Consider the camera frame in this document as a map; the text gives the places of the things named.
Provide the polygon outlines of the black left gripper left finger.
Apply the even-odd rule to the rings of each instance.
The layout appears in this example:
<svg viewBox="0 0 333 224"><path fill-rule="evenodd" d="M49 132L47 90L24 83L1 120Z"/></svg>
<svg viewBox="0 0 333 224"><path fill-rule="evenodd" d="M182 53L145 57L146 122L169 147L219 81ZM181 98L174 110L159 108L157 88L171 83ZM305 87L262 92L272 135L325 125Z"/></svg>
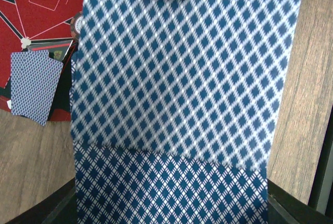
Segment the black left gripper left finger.
<svg viewBox="0 0 333 224"><path fill-rule="evenodd" d="M8 223L77 223L75 179Z"/></svg>

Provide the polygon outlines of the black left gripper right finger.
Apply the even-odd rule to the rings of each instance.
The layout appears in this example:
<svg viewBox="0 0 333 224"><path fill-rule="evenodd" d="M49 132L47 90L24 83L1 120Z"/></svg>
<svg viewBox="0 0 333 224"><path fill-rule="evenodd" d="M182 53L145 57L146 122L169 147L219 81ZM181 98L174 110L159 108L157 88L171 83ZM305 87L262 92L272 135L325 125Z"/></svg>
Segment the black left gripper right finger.
<svg viewBox="0 0 333 224"><path fill-rule="evenodd" d="M332 219L305 205L268 180L268 223L332 224Z"/></svg>

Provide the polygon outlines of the blue backed card deck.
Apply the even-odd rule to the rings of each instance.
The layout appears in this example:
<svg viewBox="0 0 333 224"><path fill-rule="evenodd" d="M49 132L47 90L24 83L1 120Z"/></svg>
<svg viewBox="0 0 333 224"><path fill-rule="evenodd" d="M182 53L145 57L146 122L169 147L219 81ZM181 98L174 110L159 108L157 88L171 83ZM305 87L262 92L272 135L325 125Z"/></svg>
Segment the blue backed card deck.
<svg viewBox="0 0 333 224"><path fill-rule="evenodd" d="M78 223L268 223L265 172L73 146Z"/></svg>

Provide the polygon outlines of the blue backed playing card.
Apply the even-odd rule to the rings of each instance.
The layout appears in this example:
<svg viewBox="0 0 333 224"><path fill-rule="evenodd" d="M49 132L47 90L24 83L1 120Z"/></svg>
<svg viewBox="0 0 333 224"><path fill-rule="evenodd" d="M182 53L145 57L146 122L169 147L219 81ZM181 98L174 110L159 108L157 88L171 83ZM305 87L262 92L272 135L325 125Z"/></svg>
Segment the blue backed playing card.
<svg viewBox="0 0 333 224"><path fill-rule="evenodd" d="M11 113L46 125L63 63L48 50L13 52L11 58Z"/></svg>
<svg viewBox="0 0 333 224"><path fill-rule="evenodd" d="M79 143L261 169L301 0L84 0Z"/></svg>

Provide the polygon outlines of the brown chip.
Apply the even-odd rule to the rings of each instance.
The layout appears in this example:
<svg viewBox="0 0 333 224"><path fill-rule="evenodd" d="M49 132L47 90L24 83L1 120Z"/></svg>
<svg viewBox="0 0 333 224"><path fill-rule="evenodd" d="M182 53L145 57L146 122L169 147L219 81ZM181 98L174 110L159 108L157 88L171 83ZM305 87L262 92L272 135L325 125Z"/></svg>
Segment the brown chip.
<svg viewBox="0 0 333 224"><path fill-rule="evenodd" d="M78 42L82 28L83 12L79 11L74 15L70 22L70 33L73 39Z"/></svg>

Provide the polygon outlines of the round red black poker mat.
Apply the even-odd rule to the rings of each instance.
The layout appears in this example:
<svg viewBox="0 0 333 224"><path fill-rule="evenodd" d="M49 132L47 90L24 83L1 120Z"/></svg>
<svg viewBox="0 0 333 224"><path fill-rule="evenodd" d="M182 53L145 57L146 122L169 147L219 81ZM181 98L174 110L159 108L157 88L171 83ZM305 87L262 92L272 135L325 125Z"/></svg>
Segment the round red black poker mat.
<svg viewBox="0 0 333 224"><path fill-rule="evenodd" d="M70 59L78 46L72 33L83 0L1 0L1 109L10 111L10 55L48 50L63 63L49 113L50 121L69 121Z"/></svg>

